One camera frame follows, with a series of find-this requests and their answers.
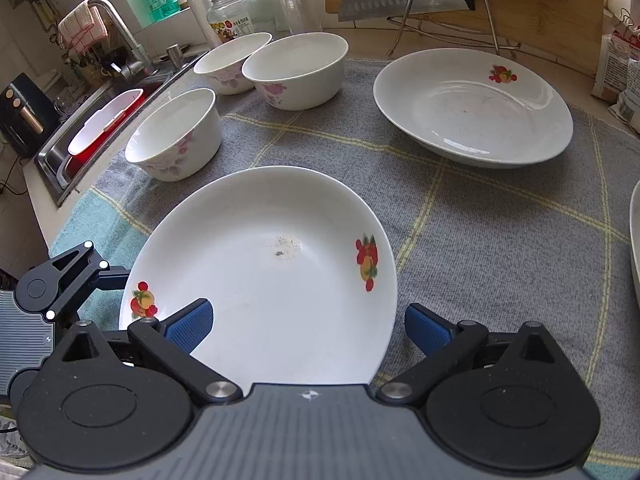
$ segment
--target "stainless steel sink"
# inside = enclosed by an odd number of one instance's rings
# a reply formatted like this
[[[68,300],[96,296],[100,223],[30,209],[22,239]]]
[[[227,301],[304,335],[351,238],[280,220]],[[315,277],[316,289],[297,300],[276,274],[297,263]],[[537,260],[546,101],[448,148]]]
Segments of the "stainless steel sink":
[[[171,62],[156,64],[158,71],[151,76],[140,76],[132,81],[108,81],[76,110],[59,129],[51,136],[35,157],[35,163],[53,200],[60,206],[71,190],[80,182],[94,162],[104,153],[108,146],[124,131],[133,119],[156,96],[171,83],[187,72],[200,56],[186,57],[187,64],[176,70]],[[70,155],[68,147],[76,133],[84,126],[85,121],[117,95],[132,88],[142,88],[148,97],[140,107],[129,116],[98,148],[92,157],[73,176],[66,174],[66,164]]]

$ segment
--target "metal screw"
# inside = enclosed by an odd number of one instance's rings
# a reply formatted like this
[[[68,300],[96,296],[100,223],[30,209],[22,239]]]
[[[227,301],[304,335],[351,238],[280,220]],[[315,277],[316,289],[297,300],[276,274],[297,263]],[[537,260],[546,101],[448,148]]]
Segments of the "metal screw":
[[[237,390],[238,387],[228,381],[215,381],[211,384],[207,384],[207,387],[204,389],[208,396],[215,399],[226,399],[227,397],[231,397]]]
[[[406,383],[387,383],[380,391],[389,399],[405,399],[413,392],[411,386]]]

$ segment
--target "power cord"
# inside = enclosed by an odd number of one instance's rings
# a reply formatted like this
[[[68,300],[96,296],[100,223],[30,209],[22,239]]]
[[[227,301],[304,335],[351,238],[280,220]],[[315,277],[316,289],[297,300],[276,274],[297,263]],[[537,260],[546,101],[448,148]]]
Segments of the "power cord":
[[[11,168],[9,169],[9,173],[7,173],[6,179],[4,180],[4,182],[2,182],[2,187],[0,187],[0,195],[2,195],[2,193],[4,193],[4,190],[6,189],[9,193],[11,193],[12,195],[15,196],[21,196],[24,195],[28,192],[27,189],[25,189],[22,193],[18,193],[16,191],[14,191],[11,186],[9,186],[9,177],[11,176],[11,172],[14,170],[15,164],[16,162],[18,162],[20,160],[20,157],[17,156],[15,157],[14,163],[11,165]]]

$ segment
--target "faucet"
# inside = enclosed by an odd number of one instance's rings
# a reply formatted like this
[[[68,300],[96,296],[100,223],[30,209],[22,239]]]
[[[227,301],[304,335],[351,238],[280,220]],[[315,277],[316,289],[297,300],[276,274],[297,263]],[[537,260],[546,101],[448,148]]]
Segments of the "faucet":
[[[127,28],[127,25],[124,24],[118,11],[111,5],[111,2],[109,0],[89,0],[88,5],[89,7],[101,7],[107,11],[111,21],[115,24],[124,41],[127,43],[133,57],[136,59],[133,62],[127,63],[125,67],[117,70],[117,72],[121,73],[127,80],[133,78],[138,72],[143,72],[145,75],[154,74],[156,67],[146,52],[145,47],[133,37],[133,34]]]

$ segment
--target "cutting board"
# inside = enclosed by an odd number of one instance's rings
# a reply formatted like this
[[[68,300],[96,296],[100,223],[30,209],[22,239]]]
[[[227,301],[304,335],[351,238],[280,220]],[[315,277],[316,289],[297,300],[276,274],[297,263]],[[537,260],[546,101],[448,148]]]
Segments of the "cutting board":
[[[341,0],[326,0],[336,13]],[[498,35],[571,61],[595,74],[602,36],[604,0],[489,0]],[[476,10],[416,15],[490,33],[483,0]]]

